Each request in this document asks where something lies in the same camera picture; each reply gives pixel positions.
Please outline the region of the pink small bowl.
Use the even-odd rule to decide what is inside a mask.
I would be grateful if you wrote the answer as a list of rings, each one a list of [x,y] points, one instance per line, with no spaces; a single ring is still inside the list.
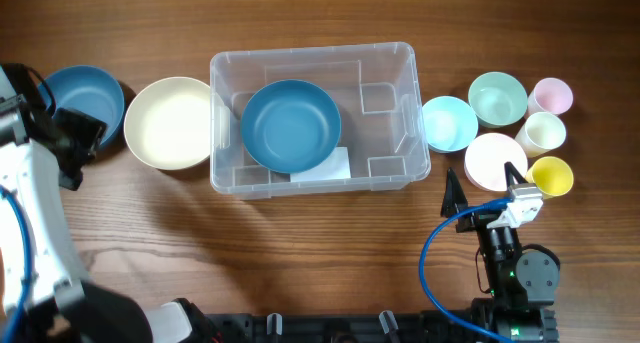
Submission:
[[[522,175],[528,170],[527,156],[513,138],[500,133],[482,134],[466,149],[465,174],[483,190],[503,192],[507,190],[504,169],[507,162],[511,162]]]

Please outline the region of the light blue small bowl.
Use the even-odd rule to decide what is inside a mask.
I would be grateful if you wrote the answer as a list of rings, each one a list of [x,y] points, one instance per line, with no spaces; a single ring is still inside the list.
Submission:
[[[439,96],[422,106],[424,134],[431,150],[452,153],[465,149],[476,138],[478,119],[465,101]]]

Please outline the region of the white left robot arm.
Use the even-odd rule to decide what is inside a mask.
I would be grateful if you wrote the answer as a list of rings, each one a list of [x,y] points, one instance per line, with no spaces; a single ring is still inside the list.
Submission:
[[[192,342],[186,301],[143,310],[89,278],[74,247],[60,191],[75,191],[104,122],[58,108],[44,79],[1,66],[1,252],[4,342]]]

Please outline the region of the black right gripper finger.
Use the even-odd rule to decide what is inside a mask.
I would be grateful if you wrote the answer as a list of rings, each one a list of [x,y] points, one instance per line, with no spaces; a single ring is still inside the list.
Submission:
[[[504,164],[504,170],[507,187],[525,183],[525,178],[520,174],[512,162],[507,161]]]
[[[453,168],[449,168],[446,174],[446,187],[440,210],[441,217],[452,217],[460,211],[468,208],[468,201],[464,190]]]

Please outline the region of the dark blue bowl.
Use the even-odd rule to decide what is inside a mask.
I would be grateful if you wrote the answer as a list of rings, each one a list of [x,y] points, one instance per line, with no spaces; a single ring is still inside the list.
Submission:
[[[102,68],[70,66],[46,78],[60,109],[77,110],[106,124],[99,149],[106,149],[117,137],[125,115],[125,97],[119,82]]]
[[[321,164],[341,134],[337,103],[324,89],[304,80],[264,86],[249,99],[241,116],[247,152],[277,173],[300,173]]]

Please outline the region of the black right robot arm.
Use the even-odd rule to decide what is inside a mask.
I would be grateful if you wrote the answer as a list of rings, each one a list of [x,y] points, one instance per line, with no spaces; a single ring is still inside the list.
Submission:
[[[556,342],[555,316],[548,308],[555,301],[560,260],[542,245],[523,245],[517,232],[536,218],[543,196],[513,163],[504,164],[504,175],[506,201],[469,212],[455,171],[447,171],[441,215],[458,215],[456,231],[477,235],[476,257],[483,260],[488,282],[487,296],[474,299],[463,319],[511,342]]]

